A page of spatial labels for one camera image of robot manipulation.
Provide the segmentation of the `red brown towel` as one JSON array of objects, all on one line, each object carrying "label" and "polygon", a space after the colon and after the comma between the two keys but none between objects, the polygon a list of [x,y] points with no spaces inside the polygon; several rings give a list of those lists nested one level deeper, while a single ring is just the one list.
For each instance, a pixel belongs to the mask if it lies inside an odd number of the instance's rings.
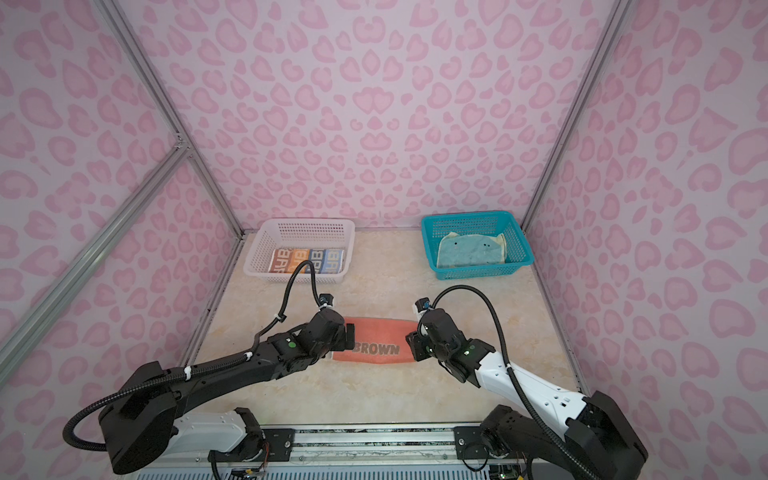
[{"label": "red brown towel", "polygon": [[352,350],[334,352],[334,361],[375,365],[414,362],[406,336],[417,329],[416,321],[347,317],[346,322],[355,326],[355,345]]}]

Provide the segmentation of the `teal cat face towel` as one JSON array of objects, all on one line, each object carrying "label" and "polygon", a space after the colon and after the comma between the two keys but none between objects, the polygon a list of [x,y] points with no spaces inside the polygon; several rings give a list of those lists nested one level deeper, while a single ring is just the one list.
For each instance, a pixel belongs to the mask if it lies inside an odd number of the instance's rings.
[{"label": "teal cat face towel", "polygon": [[495,265],[505,262],[507,241],[496,236],[450,232],[438,245],[438,268],[461,268]]}]

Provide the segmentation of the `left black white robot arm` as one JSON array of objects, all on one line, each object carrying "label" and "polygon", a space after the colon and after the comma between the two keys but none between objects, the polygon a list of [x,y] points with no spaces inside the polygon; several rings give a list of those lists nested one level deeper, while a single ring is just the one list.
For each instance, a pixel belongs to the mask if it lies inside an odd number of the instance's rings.
[{"label": "left black white robot arm", "polygon": [[305,325],[253,346],[189,368],[157,362],[137,370],[99,414],[112,469],[123,475],[158,459],[169,446],[174,422],[198,406],[252,384],[306,370],[331,352],[352,350],[355,326],[324,308]]}]

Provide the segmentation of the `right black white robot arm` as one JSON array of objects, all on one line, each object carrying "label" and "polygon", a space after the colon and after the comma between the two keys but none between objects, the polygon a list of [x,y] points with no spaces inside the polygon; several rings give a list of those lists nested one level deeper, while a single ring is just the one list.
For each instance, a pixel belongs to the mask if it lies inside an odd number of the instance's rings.
[{"label": "right black white robot arm", "polygon": [[648,451],[615,400],[585,396],[504,360],[468,339],[443,309],[417,304],[416,330],[406,341],[416,361],[435,359],[452,377],[506,399],[480,424],[494,456],[521,453],[570,471],[576,479],[636,479]]}]

